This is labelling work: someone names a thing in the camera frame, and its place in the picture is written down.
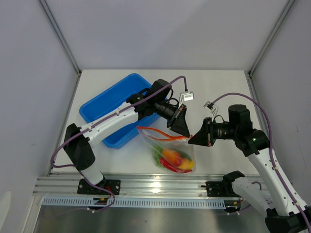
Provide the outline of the green chili pepper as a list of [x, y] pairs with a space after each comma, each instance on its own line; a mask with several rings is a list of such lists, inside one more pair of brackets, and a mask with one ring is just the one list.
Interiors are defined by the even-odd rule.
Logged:
[[182, 158], [185, 158], [185, 159], [188, 159], [189, 161], [192, 161], [192, 158], [187, 154], [185, 153], [184, 151], [181, 151], [181, 150], [177, 150], [177, 149], [174, 149]]

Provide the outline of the clear zip top bag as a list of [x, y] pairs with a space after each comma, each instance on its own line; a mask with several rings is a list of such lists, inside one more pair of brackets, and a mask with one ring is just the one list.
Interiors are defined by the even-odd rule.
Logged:
[[137, 127], [137, 130], [158, 167], [179, 174], [195, 171], [194, 148], [187, 137], [150, 127]]

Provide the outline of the yellow orange mango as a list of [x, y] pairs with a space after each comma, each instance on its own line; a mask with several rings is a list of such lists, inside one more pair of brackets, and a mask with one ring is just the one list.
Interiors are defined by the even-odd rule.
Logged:
[[183, 158], [182, 163], [181, 165], [178, 166], [178, 168], [180, 170], [188, 170], [188, 169], [192, 169], [194, 165], [195, 165], [194, 161], [190, 161], [187, 158]]

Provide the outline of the green grape bunch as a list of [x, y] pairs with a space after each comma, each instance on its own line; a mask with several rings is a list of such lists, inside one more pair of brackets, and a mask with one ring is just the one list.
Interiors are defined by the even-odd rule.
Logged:
[[155, 161], [155, 164], [158, 167], [162, 167], [162, 164], [160, 163], [160, 159], [162, 158], [162, 150], [163, 148], [159, 145], [153, 146], [153, 149], [152, 149], [152, 156]]

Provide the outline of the red chili pepper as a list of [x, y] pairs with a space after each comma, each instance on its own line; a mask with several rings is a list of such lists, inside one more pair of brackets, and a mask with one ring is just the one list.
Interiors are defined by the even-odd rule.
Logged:
[[186, 169], [186, 170], [180, 170], [178, 168], [173, 167], [171, 164], [169, 164], [164, 158], [161, 158], [160, 163], [167, 168], [168, 170], [175, 172], [175, 173], [190, 173], [192, 172], [192, 169]]

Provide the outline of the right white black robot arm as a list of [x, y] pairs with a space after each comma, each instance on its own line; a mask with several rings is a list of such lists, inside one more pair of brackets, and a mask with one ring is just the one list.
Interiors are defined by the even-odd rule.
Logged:
[[233, 140], [235, 146], [253, 164], [264, 182], [268, 194], [239, 171], [224, 175], [222, 191], [244, 198], [264, 217], [271, 233], [300, 233], [311, 230], [311, 208], [298, 195], [280, 164], [273, 157], [267, 135], [253, 128], [245, 105], [228, 108], [229, 121], [217, 123], [211, 117], [203, 120], [201, 129], [189, 144], [211, 147], [216, 140]]

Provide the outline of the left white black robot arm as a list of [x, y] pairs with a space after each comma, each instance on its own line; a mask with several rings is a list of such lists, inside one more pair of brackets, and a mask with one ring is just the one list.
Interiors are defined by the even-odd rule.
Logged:
[[94, 194], [100, 194], [105, 190], [105, 177], [95, 164], [93, 147], [114, 132], [157, 114], [167, 120], [167, 127], [170, 130], [190, 137], [186, 124], [187, 107], [184, 102], [193, 100], [194, 93], [185, 89], [180, 93], [177, 103], [171, 104], [171, 99], [167, 97], [170, 92], [172, 84], [158, 79], [150, 88], [131, 95], [115, 111], [98, 120], [81, 127], [74, 123], [67, 127], [63, 149]]

